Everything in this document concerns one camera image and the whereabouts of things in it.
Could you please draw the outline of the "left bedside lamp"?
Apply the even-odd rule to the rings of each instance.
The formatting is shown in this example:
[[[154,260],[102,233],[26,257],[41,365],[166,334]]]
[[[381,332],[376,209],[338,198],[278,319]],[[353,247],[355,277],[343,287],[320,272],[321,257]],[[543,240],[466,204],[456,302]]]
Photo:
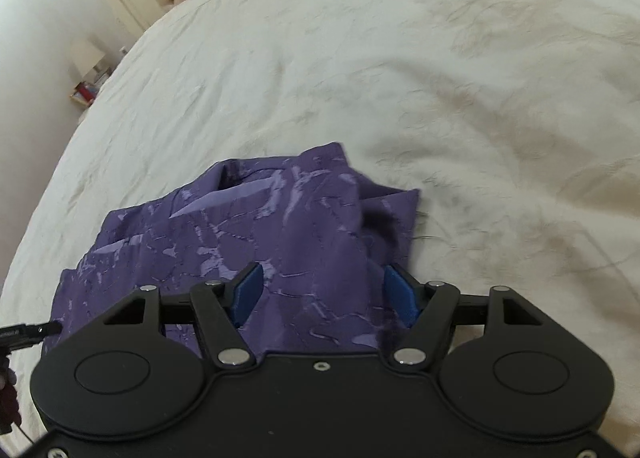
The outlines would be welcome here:
[[[95,81],[106,60],[106,53],[87,39],[76,39],[70,45],[70,60],[82,78]]]

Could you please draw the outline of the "cream floral bedspread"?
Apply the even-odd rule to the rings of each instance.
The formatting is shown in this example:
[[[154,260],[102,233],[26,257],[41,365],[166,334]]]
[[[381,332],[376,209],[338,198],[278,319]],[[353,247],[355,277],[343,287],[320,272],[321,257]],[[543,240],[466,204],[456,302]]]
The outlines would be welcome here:
[[[186,0],[68,143],[4,282],[41,322],[107,214],[216,161],[330,142],[418,189],[411,268],[507,285],[611,366],[639,448],[639,0]]]

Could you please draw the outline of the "purple patterned hooded jacket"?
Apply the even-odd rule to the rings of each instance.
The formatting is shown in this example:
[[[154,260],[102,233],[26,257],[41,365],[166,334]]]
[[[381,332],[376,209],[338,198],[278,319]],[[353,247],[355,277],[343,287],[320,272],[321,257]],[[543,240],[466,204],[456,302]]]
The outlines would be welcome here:
[[[51,315],[71,335],[143,285],[186,293],[255,262],[264,289],[241,329],[254,353],[372,351],[394,321],[384,270],[407,263],[419,201],[415,189],[352,169],[336,143],[221,161],[163,197],[110,212],[62,273]]]

